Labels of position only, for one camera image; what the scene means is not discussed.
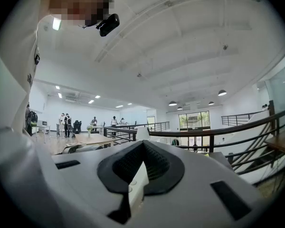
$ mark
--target wooden floor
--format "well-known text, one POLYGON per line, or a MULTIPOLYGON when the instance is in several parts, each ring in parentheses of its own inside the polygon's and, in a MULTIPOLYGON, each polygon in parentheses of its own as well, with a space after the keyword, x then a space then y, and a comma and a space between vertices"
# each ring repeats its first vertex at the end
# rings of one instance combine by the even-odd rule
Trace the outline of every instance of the wooden floor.
MULTIPOLYGON (((48 148, 51 155, 61 153, 64 148, 66 147, 67 143, 75 143, 75 138, 72 138, 72 134, 70 134, 69 138, 66 138, 64 136, 64 133, 62 135, 56 136, 56 132, 51 131, 50 134, 46 134, 46 143, 44 143, 44 134, 42 131, 39 131, 38 133, 33 134, 31 136, 32 141, 37 142, 41 145, 43 145, 45 148, 48 148)), ((124 142, 124 140, 116 140, 116 142, 121 143, 121 141, 124 142)))

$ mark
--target pendant light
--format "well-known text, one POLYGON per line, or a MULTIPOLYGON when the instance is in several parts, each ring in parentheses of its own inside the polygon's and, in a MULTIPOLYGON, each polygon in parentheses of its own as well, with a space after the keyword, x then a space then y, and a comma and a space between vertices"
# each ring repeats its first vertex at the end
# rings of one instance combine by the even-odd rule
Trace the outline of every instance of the pendant light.
POLYGON ((218 92, 218 96, 222 96, 222 95, 225 95, 227 94, 226 90, 223 90, 221 89, 219 92, 218 92))
POLYGON ((177 104, 176 104, 175 101, 170 101, 169 105, 170 105, 170 106, 173 106, 173 105, 177 105, 177 104))

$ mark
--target railing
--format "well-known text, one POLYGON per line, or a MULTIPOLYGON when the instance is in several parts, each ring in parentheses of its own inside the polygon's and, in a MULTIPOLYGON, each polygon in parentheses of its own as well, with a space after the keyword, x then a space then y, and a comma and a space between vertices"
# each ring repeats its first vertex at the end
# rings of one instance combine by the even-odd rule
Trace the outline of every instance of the railing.
MULTIPOLYGON (((179 148, 183 148, 183 149, 209 149, 209 152, 213 152, 214 148, 220 148, 220 147, 225 147, 225 146, 232 146, 232 145, 237 145, 237 144, 241 144, 241 143, 246 143, 249 141, 256 141, 257 139, 261 138, 261 139, 265 139, 268 135, 272 134, 272 135, 279 135, 280 129, 285 127, 285 124, 283 124, 282 126, 279 125, 279 119, 281 117, 285 116, 285 110, 271 115, 269 117, 260 119, 258 121, 252 122, 252 123, 247 123, 247 124, 242 124, 242 125, 238 125, 238 126, 233 126, 230 128, 224 128, 224 129, 216 129, 216 130, 195 130, 195 131, 188 131, 188 132, 155 132, 155 131, 150 131, 150 136, 160 136, 160 137, 175 137, 175 138, 179 138, 179 137, 205 137, 205 136, 209 136, 209 146, 178 146, 179 148), (261 134, 259 134, 258 136, 249 138, 249 139, 245 139, 245 140, 241 140, 241 141, 237 141, 237 142, 232 142, 232 143, 225 143, 225 144, 218 144, 215 145, 214 144, 214 137, 217 135, 222 135, 222 134, 228 134, 228 133, 236 133, 236 132, 240 132, 240 131, 244 131, 247 129, 251 129, 251 128, 255 128, 261 125, 266 125, 269 126, 270 129, 267 132, 261 132, 261 134)), ((124 138, 125 142, 130 142, 130 141, 135 141, 136 140, 136 130, 131 130, 131 129, 116 129, 116 128, 112 128, 112 127, 104 127, 104 135, 108 135, 108 136, 113 136, 111 133, 108 133, 108 131, 113 131, 113 132, 121 132, 121 133, 125 133, 125 135, 128 135, 127 138, 124 138)), ((229 162, 231 163, 231 165, 233 165, 234 167, 237 167, 239 165, 243 165, 246 163, 250 163, 250 162, 254 162, 256 160, 259 160, 261 158, 264 157, 268 157, 269 155, 273 154, 272 151, 269 151, 269 153, 265 153, 262 154, 254 159, 251 160, 245 160, 239 163, 234 163, 235 160, 233 160, 233 157, 235 156, 242 156, 243 154, 249 154, 249 153, 255 153, 255 151, 261 149, 261 148, 265 148, 267 147, 267 145, 261 145, 258 147, 255 147, 253 149, 248 149, 244 152, 240 152, 240 153, 235 153, 235 154, 229 154, 227 156, 225 156, 226 158, 229 159, 229 162)), ((250 168, 244 171, 240 171, 237 172, 237 174, 245 174, 247 172, 250 171, 254 171, 257 170, 259 168, 262 168, 263 166, 266 166, 268 164, 273 164, 274 161, 277 159, 278 157, 278 151, 276 151, 274 153, 274 157, 272 160, 269 160, 259 166, 256 166, 254 168, 250 168)))
POLYGON ((222 116, 222 124, 228 126, 239 126, 246 124, 251 116, 260 112, 251 112, 246 114, 238 114, 238 115, 229 115, 229 116, 222 116))
POLYGON ((147 127, 150 132, 161 132, 169 129, 169 122, 162 123, 147 123, 136 125, 117 125, 114 127, 104 127, 104 136, 109 138, 115 138, 114 145, 131 142, 136 140, 135 127, 147 127))

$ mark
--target ceiling light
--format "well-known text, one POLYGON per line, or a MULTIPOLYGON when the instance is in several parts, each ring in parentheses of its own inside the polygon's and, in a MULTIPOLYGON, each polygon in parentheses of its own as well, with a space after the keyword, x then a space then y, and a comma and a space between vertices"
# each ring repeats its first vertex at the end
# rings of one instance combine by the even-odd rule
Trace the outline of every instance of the ceiling light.
POLYGON ((169 105, 177 105, 175 101, 170 101, 169 105))
POLYGON ((222 95, 225 95, 227 94, 226 90, 223 90, 221 89, 219 92, 218 92, 218 96, 222 96, 222 95))
POLYGON ((60 26, 61 26, 61 19, 54 18, 54 20, 53 20, 53 29, 54 30, 59 30, 60 26))

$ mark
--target ceiling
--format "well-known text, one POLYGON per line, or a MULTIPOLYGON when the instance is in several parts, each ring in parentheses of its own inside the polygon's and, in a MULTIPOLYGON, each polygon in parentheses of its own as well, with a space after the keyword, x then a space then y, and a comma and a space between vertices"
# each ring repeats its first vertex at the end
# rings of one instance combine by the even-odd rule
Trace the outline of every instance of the ceiling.
MULTIPOLYGON (((285 27, 266 0, 115 0, 111 13, 121 24, 104 38, 64 21, 55 31, 46 17, 38 29, 40 52, 45 59, 53 52, 86 58, 84 66, 66 60, 60 72, 76 66, 73 78, 91 78, 88 92, 101 85, 97 94, 147 107, 172 100, 201 101, 198 108, 222 104, 255 83, 285 50, 285 27), (218 97, 220 89, 228 94, 218 97)), ((43 68, 36 78, 55 83, 43 68)))
POLYGON ((118 101, 114 99, 108 99, 101 97, 95 98, 96 95, 92 95, 88 92, 80 92, 74 89, 65 88, 63 86, 59 86, 60 89, 56 89, 55 85, 46 84, 39 81, 34 81, 34 84, 41 89, 43 92, 45 92, 48 96, 54 97, 59 99, 58 93, 61 93, 63 101, 71 102, 74 104, 81 104, 81 105, 87 105, 91 107, 99 107, 99 108, 105 108, 110 110, 123 110, 123 109, 130 109, 135 107, 135 104, 128 105, 130 102, 123 102, 118 101))

